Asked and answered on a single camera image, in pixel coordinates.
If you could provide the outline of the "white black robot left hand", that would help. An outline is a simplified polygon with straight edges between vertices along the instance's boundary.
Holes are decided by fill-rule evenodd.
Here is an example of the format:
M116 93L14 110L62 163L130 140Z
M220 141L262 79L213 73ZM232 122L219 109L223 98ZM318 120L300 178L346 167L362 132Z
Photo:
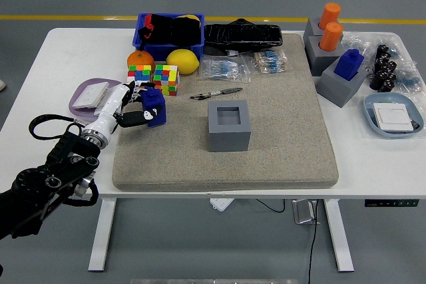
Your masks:
M153 127L165 123L166 103L161 90L152 82L138 80L115 86L98 118L84 128L82 135L104 148L117 126Z

